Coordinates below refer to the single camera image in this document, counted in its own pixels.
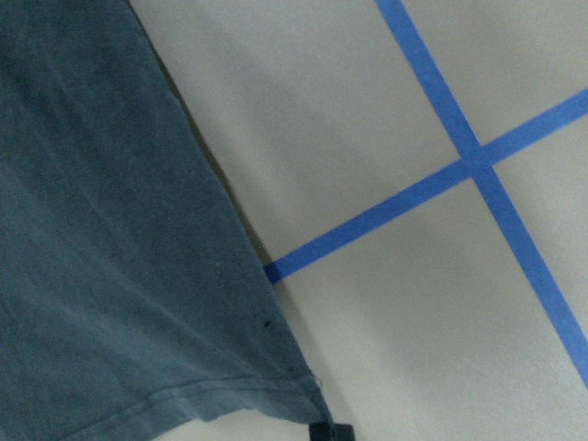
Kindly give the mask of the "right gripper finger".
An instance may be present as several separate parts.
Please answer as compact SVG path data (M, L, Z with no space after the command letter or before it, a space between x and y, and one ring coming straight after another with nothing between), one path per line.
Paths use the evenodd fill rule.
M355 430L350 424L315 423L309 425L310 441L355 441Z

